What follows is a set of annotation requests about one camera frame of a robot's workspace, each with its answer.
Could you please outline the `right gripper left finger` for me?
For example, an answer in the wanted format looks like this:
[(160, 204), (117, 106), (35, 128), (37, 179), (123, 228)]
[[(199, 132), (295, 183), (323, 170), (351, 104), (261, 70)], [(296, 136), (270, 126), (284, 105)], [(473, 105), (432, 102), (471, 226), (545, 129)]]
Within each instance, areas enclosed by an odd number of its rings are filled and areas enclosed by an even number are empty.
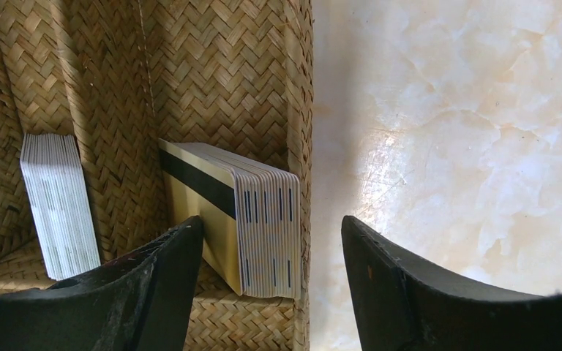
[(0, 295), (0, 350), (181, 350), (202, 260), (192, 216), (98, 268)]

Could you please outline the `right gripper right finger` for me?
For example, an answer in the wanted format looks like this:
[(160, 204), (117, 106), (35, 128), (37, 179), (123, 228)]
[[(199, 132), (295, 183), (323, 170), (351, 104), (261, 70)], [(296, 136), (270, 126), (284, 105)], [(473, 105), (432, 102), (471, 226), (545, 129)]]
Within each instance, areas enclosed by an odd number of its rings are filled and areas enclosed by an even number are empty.
[(363, 350), (562, 350), (562, 293), (485, 284), (345, 216), (342, 248)]

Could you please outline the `woven brown divided tray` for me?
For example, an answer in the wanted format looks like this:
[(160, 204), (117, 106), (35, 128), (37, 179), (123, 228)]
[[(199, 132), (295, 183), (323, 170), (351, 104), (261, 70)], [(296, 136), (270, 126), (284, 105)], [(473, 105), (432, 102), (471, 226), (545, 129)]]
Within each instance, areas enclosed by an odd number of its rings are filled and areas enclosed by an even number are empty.
[(168, 227), (158, 141), (202, 142), (301, 182), (299, 294), (200, 269), (187, 350), (308, 350), (310, 1), (0, 1), (0, 295), (46, 288), (20, 170), (26, 133), (72, 135), (101, 261)]

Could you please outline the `gold card in tray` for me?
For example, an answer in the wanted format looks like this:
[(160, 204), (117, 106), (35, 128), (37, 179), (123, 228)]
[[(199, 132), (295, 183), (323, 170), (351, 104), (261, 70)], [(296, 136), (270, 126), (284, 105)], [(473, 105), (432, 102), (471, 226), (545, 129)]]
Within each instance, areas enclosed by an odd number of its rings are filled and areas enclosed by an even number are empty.
[(206, 143), (161, 139), (171, 220), (199, 216), (204, 260), (237, 295), (301, 295), (300, 180)]

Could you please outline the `silver card in tray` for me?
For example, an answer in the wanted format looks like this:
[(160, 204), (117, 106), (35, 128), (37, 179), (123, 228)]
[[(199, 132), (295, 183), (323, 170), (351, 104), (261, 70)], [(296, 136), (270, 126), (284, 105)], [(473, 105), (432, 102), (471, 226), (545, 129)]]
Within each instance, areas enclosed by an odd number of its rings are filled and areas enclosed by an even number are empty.
[(100, 266), (85, 177), (72, 135), (26, 134), (20, 167), (49, 278)]

